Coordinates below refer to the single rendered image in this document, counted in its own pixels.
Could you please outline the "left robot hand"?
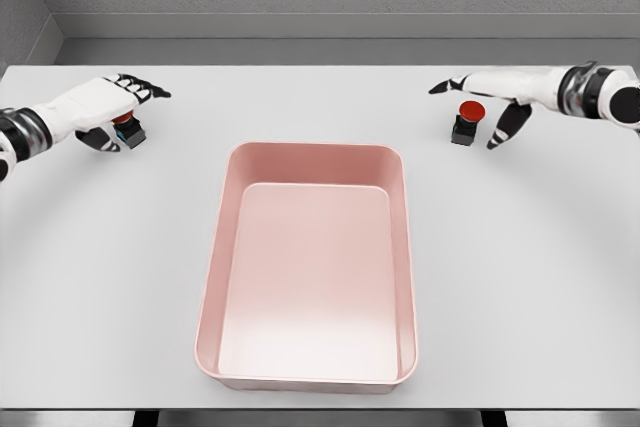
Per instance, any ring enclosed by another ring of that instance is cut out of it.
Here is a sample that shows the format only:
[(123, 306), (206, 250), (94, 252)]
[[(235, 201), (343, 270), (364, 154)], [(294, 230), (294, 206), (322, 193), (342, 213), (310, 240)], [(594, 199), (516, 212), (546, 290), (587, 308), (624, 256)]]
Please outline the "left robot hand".
[(119, 145), (102, 128), (137, 106), (155, 98), (169, 98), (171, 93), (146, 80), (129, 74), (95, 78), (76, 86), (54, 99), (71, 132), (85, 145), (102, 152), (117, 152)]

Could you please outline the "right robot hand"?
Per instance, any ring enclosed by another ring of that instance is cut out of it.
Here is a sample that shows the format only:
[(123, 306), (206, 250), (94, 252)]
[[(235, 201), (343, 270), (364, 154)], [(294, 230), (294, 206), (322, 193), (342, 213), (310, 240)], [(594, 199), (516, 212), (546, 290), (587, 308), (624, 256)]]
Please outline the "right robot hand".
[(509, 104), (486, 145), (488, 150), (493, 150), (514, 137), (531, 117), (533, 78), (532, 73), (516, 70), (482, 71), (444, 80), (432, 87), (428, 93), (461, 91), (507, 100)]

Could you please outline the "red button industrial switch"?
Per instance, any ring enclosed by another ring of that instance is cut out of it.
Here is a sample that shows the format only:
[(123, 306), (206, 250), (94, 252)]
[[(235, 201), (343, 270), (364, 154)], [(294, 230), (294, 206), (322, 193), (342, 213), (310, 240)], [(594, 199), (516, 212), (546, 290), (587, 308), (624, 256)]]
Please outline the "red button industrial switch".
[(451, 132), (451, 142), (457, 145), (473, 144), (478, 123), (485, 117), (485, 107), (477, 101), (464, 101), (460, 104)]
[(134, 149), (146, 140), (146, 133), (132, 111), (117, 117), (112, 123), (117, 137), (130, 149)]

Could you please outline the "pink rectangular basket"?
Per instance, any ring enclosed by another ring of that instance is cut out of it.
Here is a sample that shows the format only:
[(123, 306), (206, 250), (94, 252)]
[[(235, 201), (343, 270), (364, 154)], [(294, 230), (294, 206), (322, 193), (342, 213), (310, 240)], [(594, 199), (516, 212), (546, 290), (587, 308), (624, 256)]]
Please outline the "pink rectangular basket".
[(195, 336), (200, 370), (238, 390), (386, 394), (418, 358), (400, 155), (236, 146)]

